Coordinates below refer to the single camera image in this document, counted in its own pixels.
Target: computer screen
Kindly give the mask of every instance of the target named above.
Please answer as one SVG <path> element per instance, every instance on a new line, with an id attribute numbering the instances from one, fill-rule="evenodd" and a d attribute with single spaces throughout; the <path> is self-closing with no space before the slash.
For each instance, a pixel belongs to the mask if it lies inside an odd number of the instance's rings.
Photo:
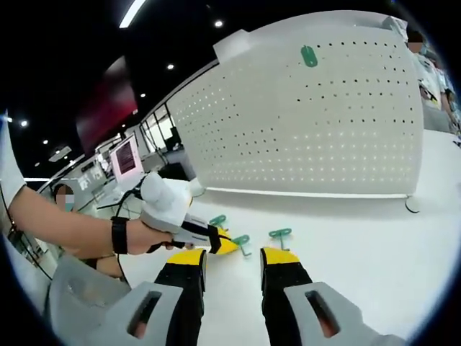
<path id="1" fill-rule="evenodd" d="M 134 135 L 120 142 L 111 152 L 112 171 L 118 182 L 144 173 Z"/>

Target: wrist strap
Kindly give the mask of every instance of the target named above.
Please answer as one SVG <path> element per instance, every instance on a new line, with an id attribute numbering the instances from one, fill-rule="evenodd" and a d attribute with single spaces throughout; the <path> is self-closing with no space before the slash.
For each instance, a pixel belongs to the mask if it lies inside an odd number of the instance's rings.
<path id="1" fill-rule="evenodd" d="M 112 248 L 116 254 L 127 254 L 127 222 L 129 218 L 119 216 L 111 217 L 112 220 Z"/>

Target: green hook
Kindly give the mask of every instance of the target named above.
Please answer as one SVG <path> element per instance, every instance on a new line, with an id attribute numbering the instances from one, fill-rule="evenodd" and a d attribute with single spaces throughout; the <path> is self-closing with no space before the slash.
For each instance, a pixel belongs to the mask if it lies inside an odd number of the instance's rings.
<path id="1" fill-rule="evenodd" d="M 280 238 L 280 246 L 282 247 L 282 250 L 289 251 L 290 249 L 285 249 L 284 247 L 283 237 L 289 235 L 290 233 L 291 229 L 278 229 L 276 231 L 269 232 L 269 236 L 271 238 Z"/>
<path id="2" fill-rule="evenodd" d="M 318 65 L 317 57 L 314 53 L 314 48 L 305 45 L 301 48 L 301 55 L 303 56 L 304 63 L 307 67 L 316 67 Z"/>
<path id="3" fill-rule="evenodd" d="M 212 218 L 209 222 L 211 226 L 221 226 L 224 221 L 226 220 L 226 217 L 224 214 L 221 214 L 219 216 L 216 216 L 215 218 Z"/>
<path id="4" fill-rule="evenodd" d="M 238 247 L 240 247 L 240 250 L 242 251 L 242 254 L 247 257 L 251 254 L 251 252 L 245 252 L 245 250 L 243 249 L 243 246 L 248 243 L 250 241 L 250 236 L 245 234 L 243 236 L 240 236 L 238 238 L 235 238 L 235 239 L 232 239 L 232 242 L 234 244 L 237 244 Z"/>

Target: pegboard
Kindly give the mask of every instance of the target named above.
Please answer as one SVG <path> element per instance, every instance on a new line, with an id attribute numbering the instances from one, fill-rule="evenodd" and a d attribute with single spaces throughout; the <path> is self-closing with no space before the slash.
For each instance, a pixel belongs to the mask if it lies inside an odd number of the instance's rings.
<path id="1" fill-rule="evenodd" d="M 313 48 L 317 65 L 301 53 Z M 309 27 L 254 45 L 168 106 L 205 187 L 411 194 L 423 113 L 409 51 L 394 32 Z"/>

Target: human hand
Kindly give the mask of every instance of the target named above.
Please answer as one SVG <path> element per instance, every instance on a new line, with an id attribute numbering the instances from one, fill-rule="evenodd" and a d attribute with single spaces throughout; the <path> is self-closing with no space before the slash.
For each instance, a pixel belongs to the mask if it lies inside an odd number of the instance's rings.
<path id="1" fill-rule="evenodd" d="M 174 248 L 173 236 L 167 232 L 157 231 L 147 227 L 141 220 L 127 222 L 127 247 L 129 254 L 145 254 L 153 245 L 164 244 L 167 250 Z M 193 249 L 193 244 L 185 244 L 187 249 Z"/>

